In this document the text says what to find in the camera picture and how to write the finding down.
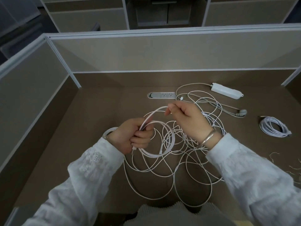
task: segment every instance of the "person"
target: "person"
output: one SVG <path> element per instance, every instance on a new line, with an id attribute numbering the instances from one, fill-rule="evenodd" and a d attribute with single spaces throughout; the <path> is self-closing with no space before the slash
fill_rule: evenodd
<path id="1" fill-rule="evenodd" d="M 213 130 L 193 103 L 174 101 L 168 104 L 165 115 L 170 113 L 183 131 L 199 143 Z M 98 214 L 97 204 L 106 195 L 111 177 L 122 165 L 124 155 L 131 152 L 132 146 L 146 148 L 150 142 L 153 126 L 138 130 L 144 120 L 125 121 L 106 140 L 100 138 L 72 162 L 68 166 L 70 177 L 49 192 L 49 199 L 24 225 L 93 225 Z M 210 150 L 206 158 L 223 176 L 231 194 L 252 222 L 301 225 L 301 193 L 294 187 L 290 175 L 240 144 L 229 133 L 223 137 L 215 132 L 204 145 Z M 180 207 L 150 211 L 125 222 L 125 225 L 154 224 L 235 225 L 218 210 L 198 215 Z"/>

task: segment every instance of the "fingernail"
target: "fingernail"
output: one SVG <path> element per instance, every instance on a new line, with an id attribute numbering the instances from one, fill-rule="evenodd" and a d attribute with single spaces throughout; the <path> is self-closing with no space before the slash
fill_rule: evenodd
<path id="1" fill-rule="evenodd" d="M 168 108 L 171 110 L 172 108 L 174 108 L 175 107 L 175 105 L 174 104 L 172 104 L 172 103 L 169 103 L 168 105 Z"/>

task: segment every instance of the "cable bundle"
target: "cable bundle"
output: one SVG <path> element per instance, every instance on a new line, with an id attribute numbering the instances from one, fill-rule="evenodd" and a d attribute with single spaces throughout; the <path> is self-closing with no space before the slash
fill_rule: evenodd
<path id="1" fill-rule="evenodd" d="M 264 117 L 264 119 L 259 123 L 259 127 L 264 133 L 268 134 L 269 136 L 282 138 L 292 134 L 292 132 L 287 128 L 287 126 L 275 117 L 261 117 Z M 278 125 L 281 131 L 274 129 L 272 123 Z"/>
<path id="2" fill-rule="evenodd" d="M 222 112 L 226 112 L 227 114 L 233 116 L 233 117 L 243 117 L 246 115 L 246 110 L 240 110 L 239 113 L 231 113 L 231 112 L 228 112 L 227 110 L 223 109 L 223 106 L 227 106 L 227 107 L 230 107 L 230 108 L 234 108 L 234 107 L 231 107 L 231 106 L 228 106 L 228 105 L 223 105 L 223 104 L 220 104 L 211 94 L 205 92 L 205 91 L 200 91 L 200 90 L 196 90 L 196 91 L 190 91 L 189 93 L 186 93 L 186 94 L 177 94 L 178 90 L 181 88 L 179 87 L 176 91 L 176 99 L 179 99 L 179 96 L 181 95 L 187 95 L 188 98 L 190 98 L 191 101 L 186 101 L 186 102 L 192 102 L 192 103 L 195 103 L 201 110 L 202 114 L 207 118 L 207 120 L 209 121 L 209 123 L 211 124 L 212 127 L 215 127 L 216 129 L 220 129 L 221 130 L 221 133 L 222 135 L 225 135 L 226 134 L 226 131 L 224 129 L 224 125 L 223 123 L 221 122 L 221 120 L 219 119 L 219 116 L 221 115 Z M 201 97 L 199 95 L 195 95 L 195 94 L 192 94 L 194 92 L 201 92 L 201 93 L 205 93 L 207 94 L 206 97 Z M 191 96 L 195 96 L 197 97 L 198 99 L 195 101 L 191 98 Z M 213 112 L 206 112 L 204 111 L 201 106 L 199 104 L 201 103 L 209 103 L 210 105 L 214 106 L 215 109 L 213 110 Z M 153 112 L 150 112 L 148 113 L 149 116 L 145 119 L 145 122 L 148 120 L 148 118 L 150 116 L 152 116 L 154 113 L 156 112 L 164 112 L 164 108 L 167 108 L 167 106 L 163 106 L 163 107 L 160 107 L 158 109 L 156 109 L 155 111 Z M 218 115 L 215 115 L 213 114 L 216 110 L 220 110 L 219 114 Z M 140 130 L 143 130 L 147 125 L 149 124 L 152 124 L 152 123 L 160 123 L 161 125 L 163 125 L 163 130 L 162 132 L 160 132 L 158 129 L 154 129 L 155 130 L 155 134 L 154 136 L 152 137 L 152 139 L 158 134 L 161 138 L 161 146 L 160 148 L 158 149 L 158 153 L 157 155 L 155 154 L 151 154 L 147 151 L 145 151 L 144 149 L 142 148 L 139 148 L 138 150 L 141 152 L 142 154 L 142 157 L 143 157 L 143 160 L 147 166 L 147 169 L 145 170 L 141 170 L 139 169 L 135 163 L 134 163 L 134 155 L 132 155 L 132 165 L 130 165 L 130 163 L 128 162 L 127 158 L 124 157 L 124 163 L 123 163 L 123 167 L 124 167 L 124 171 L 125 171 L 125 174 L 126 174 L 126 178 L 129 182 L 129 185 L 131 186 L 131 188 L 134 190 L 134 192 L 136 194 L 138 194 L 139 196 L 141 197 L 144 197 L 148 200 L 159 200 L 161 198 L 164 198 L 166 197 L 170 192 L 171 190 L 173 189 L 173 187 L 175 188 L 175 192 L 178 196 L 178 198 L 187 206 L 190 206 L 190 207 L 200 207 L 202 205 L 204 205 L 210 198 L 211 194 L 212 194 L 212 185 L 213 184 L 216 184 L 217 182 L 220 182 L 220 181 L 223 181 L 222 177 L 216 177 L 214 176 L 212 173 L 210 173 L 208 170 L 206 170 L 204 168 L 204 165 L 206 163 L 208 163 L 208 161 L 205 161 L 205 162 L 201 162 L 198 154 L 197 154 L 197 151 L 200 151 L 201 153 L 203 153 L 204 155 L 206 155 L 206 153 L 208 152 L 208 149 L 205 148 L 204 146 L 199 146 L 198 145 L 198 142 L 191 139 L 190 137 L 188 137 L 184 132 L 183 130 L 180 128 L 179 125 L 176 124 L 176 121 L 168 121 L 167 123 L 164 123 L 162 121 L 151 121 L 150 123 L 148 123 L 147 125 L 145 125 L 145 122 L 141 125 L 140 127 Z M 111 128 L 109 130 L 107 130 L 104 135 L 107 135 L 108 133 L 114 131 L 115 129 L 117 129 L 117 127 L 115 128 Z M 181 141 L 179 142 L 175 142 L 175 136 L 178 136 L 181 138 Z M 173 150 L 173 147 L 174 145 L 180 145 L 181 148 L 179 150 Z M 195 160 L 191 154 L 195 154 L 196 155 L 196 159 Z M 182 155 L 180 160 L 179 160 L 179 163 L 178 165 L 175 167 L 174 170 L 171 169 L 171 167 L 168 165 L 168 163 L 166 162 L 165 158 L 168 156 L 168 155 Z M 152 164 L 152 165 L 149 165 L 149 163 L 146 161 L 145 157 L 148 157 L 148 158 L 156 158 L 155 162 Z M 170 170 L 170 174 L 169 175 L 160 175 L 160 174 L 157 174 L 155 173 L 153 170 L 154 168 L 156 168 L 160 163 L 165 163 L 167 165 L 167 167 L 169 168 Z M 138 172 L 142 172 L 142 173 L 145 173 L 145 172 L 151 172 L 153 173 L 154 175 L 157 175 L 159 177 L 162 177 L 162 178 L 168 178 L 168 177 L 172 177 L 173 179 L 173 182 L 172 182 L 172 185 L 171 185 L 171 188 L 169 189 L 169 191 L 164 194 L 163 196 L 161 197 L 157 197 L 157 198 L 149 198 L 149 197 L 146 197 L 144 195 L 142 195 L 141 193 L 139 193 L 133 186 L 132 182 L 130 181 L 130 178 L 127 174 L 127 171 L 126 171 L 126 164 L 134 171 L 138 171 Z M 188 173 L 188 175 L 196 182 L 200 183 L 200 184 L 203 184 L 203 185 L 207 185 L 207 186 L 210 186 L 210 194 L 208 196 L 208 198 L 206 199 L 205 202 L 199 204 L 199 205 L 189 205 L 187 203 L 185 203 L 181 197 L 179 196 L 178 192 L 177 192 L 177 189 L 176 189 L 176 184 L 175 184 L 175 174 L 176 174 L 176 171 L 178 170 L 179 166 L 181 164 L 185 164 L 185 167 L 186 167 L 186 171 Z M 188 164 L 194 164 L 194 165 L 198 165 L 200 168 L 202 168 L 208 179 L 209 179 L 209 183 L 204 183 L 204 182 L 200 182 L 198 181 L 197 179 L 195 179 L 189 172 L 188 170 L 188 167 L 187 165 Z"/>

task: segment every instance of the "person's left hand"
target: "person's left hand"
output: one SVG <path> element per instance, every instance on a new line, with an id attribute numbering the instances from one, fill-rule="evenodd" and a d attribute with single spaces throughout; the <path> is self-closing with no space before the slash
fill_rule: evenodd
<path id="1" fill-rule="evenodd" d="M 153 136 L 154 125 L 146 126 L 143 131 L 139 128 L 146 118 L 133 118 L 122 123 L 112 133 L 107 136 L 107 140 L 122 154 L 126 155 L 132 151 L 132 147 L 146 148 Z"/>

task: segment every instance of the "forearm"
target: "forearm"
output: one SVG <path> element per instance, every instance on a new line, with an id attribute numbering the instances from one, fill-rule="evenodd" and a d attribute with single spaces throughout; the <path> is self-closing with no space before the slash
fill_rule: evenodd
<path id="1" fill-rule="evenodd" d="M 93 225 L 97 205 L 123 159 L 101 138 L 68 166 L 69 179 L 49 192 L 49 199 L 24 225 Z"/>
<path id="2" fill-rule="evenodd" d="M 263 225 L 295 225 L 301 217 L 300 190 L 290 175 L 227 134 L 208 152 L 243 211 Z"/>

